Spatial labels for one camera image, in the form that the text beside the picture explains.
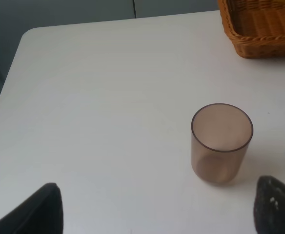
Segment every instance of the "black object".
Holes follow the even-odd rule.
[[[48,183],[0,220],[0,234],[62,234],[60,189]]]
[[[272,176],[260,177],[253,213],[258,234],[285,234],[285,184]]]

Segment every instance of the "white table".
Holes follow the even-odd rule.
[[[234,183],[190,166],[204,105],[254,136]],[[0,96],[0,218],[61,189],[65,234],[254,234],[260,175],[285,182],[285,59],[240,58],[219,12],[33,29]]]

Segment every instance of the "brown wicker basket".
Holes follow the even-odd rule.
[[[244,58],[285,56],[285,0],[218,0],[225,33]]]

